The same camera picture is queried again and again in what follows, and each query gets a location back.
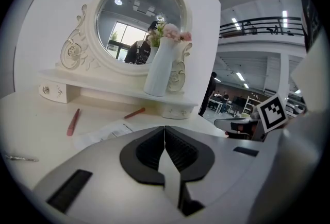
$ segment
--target white pillar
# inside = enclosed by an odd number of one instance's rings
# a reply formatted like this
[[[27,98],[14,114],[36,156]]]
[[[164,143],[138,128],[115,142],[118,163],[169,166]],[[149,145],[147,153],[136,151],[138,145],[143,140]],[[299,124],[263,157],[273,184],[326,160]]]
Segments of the white pillar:
[[[289,94],[289,56],[281,53],[280,55],[280,75],[277,93],[282,102],[286,104]]]

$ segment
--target pen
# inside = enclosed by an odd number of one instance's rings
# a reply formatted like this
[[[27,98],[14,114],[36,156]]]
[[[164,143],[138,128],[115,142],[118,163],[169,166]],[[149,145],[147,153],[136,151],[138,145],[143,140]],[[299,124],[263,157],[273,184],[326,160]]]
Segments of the pen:
[[[73,132],[74,132],[74,129],[76,127],[77,120],[78,120],[79,111],[80,111],[80,109],[77,109],[76,113],[74,114],[74,116],[73,116],[73,118],[70,122],[70,125],[69,125],[68,130],[67,130],[67,136],[72,136],[73,135]]]
[[[141,112],[144,112],[144,111],[145,111],[145,108],[141,108],[140,110],[137,110],[137,111],[135,111],[135,112],[132,112],[132,113],[129,114],[129,115],[126,115],[126,116],[124,117],[124,119],[131,118],[131,117],[133,117],[133,116],[135,116],[135,115],[137,115],[137,114],[139,114],[139,113],[141,113]]]

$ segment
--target desk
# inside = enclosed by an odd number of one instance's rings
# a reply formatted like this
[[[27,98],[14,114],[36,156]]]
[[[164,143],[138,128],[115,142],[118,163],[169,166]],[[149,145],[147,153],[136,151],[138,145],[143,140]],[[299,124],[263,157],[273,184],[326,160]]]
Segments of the desk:
[[[218,104],[218,107],[217,107],[217,109],[216,109],[216,113],[218,113],[218,111],[221,110],[221,106],[223,105],[223,103],[221,103],[221,102],[219,102],[219,101],[215,101],[215,100],[213,100],[213,99],[209,99],[208,101]]]
[[[62,104],[41,97],[38,87],[12,93],[0,100],[2,151],[38,158],[39,162],[5,160],[5,163],[14,179],[33,189],[46,174],[79,152],[72,137],[67,136],[69,123],[78,108],[81,114],[74,136],[98,130],[141,107],[86,96]],[[146,106],[144,113],[127,121],[136,130],[170,125],[226,137],[222,130],[197,113],[192,113],[188,119],[166,119]]]
[[[226,112],[230,114],[230,111],[232,110],[232,108],[233,108],[233,105],[227,104],[227,106],[229,106],[229,109],[227,109],[227,111],[226,111]]]

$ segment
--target shelf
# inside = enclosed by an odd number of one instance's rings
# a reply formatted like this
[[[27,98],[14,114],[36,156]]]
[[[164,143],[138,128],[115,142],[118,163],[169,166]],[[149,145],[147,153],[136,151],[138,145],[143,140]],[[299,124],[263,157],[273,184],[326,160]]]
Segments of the shelf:
[[[292,100],[293,102],[296,102],[296,103],[298,103],[299,105],[306,106],[306,104],[303,104],[302,102],[297,101],[297,100],[295,100],[295,99],[288,98],[288,100]]]
[[[297,115],[296,114],[293,114],[292,112],[289,112],[289,111],[285,111],[289,116],[291,116],[291,117],[293,117],[293,118],[295,118],[295,117],[297,117]]]
[[[253,99],[251,97],[248,97],[248,98],[251,99],[251,100],[254,100],[254,101],[258,102],[258,103],[261,103],[261,101],[259,101],[259,100]]]
[[[146,94],[142,88],[130,87],[127,85],[115,83],[105,79],[82,76],[57,69],[42,70],[39,71],[38,74],[39,76],[41,76],[46,80],[73,85],[76,87],[115,93],[119,95],[135,97],[135,98],[148,99],[148,100],[163,102],[167,104],[175,104],[175,105],[189,106],[189,107],[198,106],[197,103],[192,102],[191,100],[184,97],[182,94],[166,93],[164,97],[156,97]]]

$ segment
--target drawer knob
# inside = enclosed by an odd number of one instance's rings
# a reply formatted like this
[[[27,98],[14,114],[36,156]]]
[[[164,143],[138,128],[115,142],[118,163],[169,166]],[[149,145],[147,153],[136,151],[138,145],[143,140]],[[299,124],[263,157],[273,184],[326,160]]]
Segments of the drawer knob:
[[[44,94],[48,94],[49,91],[50,91],[49,87],[45,87],[45,86],[42,87],[42,92],[43,92]]]

